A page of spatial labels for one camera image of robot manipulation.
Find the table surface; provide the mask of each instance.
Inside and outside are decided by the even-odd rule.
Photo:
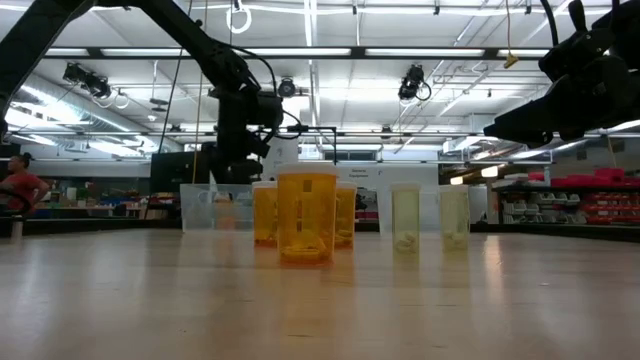
[[[34,237],[0,246],[0,358],[637,359],[639,275],[639,245],[534,235],[359,234],[312,269],[248,234]]]

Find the clear plastic bottle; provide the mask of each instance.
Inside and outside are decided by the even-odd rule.
[[[399,253],[420,251],[420,184],[391,184],[393,248]]]
[[[333,261],[336,179],[332,164],[286,164],[278,169],[278,251],[282,263]]]
[[[336,188],[336,249],[353,248],[357,191],[358,184],[338,181]]]
[[[278,246],[278,183],[259,181],[253,187],[253,236],[255,246]]]
[[[469,246],[469,187],[440,186],[440,232],[445,251],[466,250]]]

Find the red shirt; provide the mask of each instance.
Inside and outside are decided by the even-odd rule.
[[[29,200],[29,203],[33,205],[35,190],[40,186],[42,180],[35,175],[24,173],[9,175],[9,177],[7,177],[3,182],[13,184],[13,191],[24,196]],[[14,197],[9,198],[7,208],[11,210],[20,210],[22,209],[22,201]]]

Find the clear plastic container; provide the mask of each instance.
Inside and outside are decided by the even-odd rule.
[[[278,246],[278,183],[259,181],[253,186],[253,238],[256,246]]]
[[[182,231],[249,230],[252,198],[251,185],[181,184]]]
[[[332,164],[286,164],[278,169],[278,251],[282,263],[333,261],[336,179]]]
[[[440,232],[445,251],[469,246],[469,186],[440,186]]]
[[[393,248],[399,253],[420,250],[420,184],[391,184]]]
[[[336,187],[336,248],[353,248],[358,184],[338,181]]]

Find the person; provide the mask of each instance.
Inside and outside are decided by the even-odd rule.
[[[12,156],[8,166],[11,175],[2,182],[2,186],[24,196],[33,206],[47,195],[49,185],[29,173],[27,169],[29,169],[31,159],[32,157],[29,153]],[[20,210],[22,206],[22,201],[14,197],[11,197],[7,203],[7,208],[10,210]]]

